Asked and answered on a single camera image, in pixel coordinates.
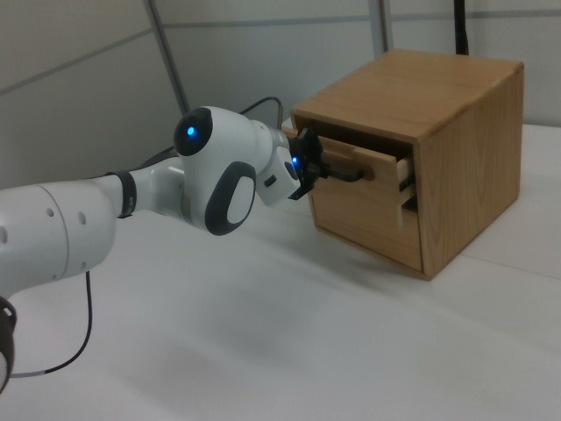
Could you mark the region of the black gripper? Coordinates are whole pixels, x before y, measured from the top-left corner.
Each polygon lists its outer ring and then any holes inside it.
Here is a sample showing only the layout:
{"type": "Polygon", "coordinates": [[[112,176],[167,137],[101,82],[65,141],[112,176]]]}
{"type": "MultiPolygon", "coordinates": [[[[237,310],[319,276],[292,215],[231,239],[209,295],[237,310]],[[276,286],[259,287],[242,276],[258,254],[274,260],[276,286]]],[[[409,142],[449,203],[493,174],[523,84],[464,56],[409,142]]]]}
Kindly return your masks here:
{"type": "Polygon", "coordinates": [[[312,129],[301,129],[288,143],[291,164],[300,182],[300,187],[289,199],[297,201],[314,188],[318,178],[327,178],[329,171],[328,165],[322,162],[321,142],[312,129]]]}

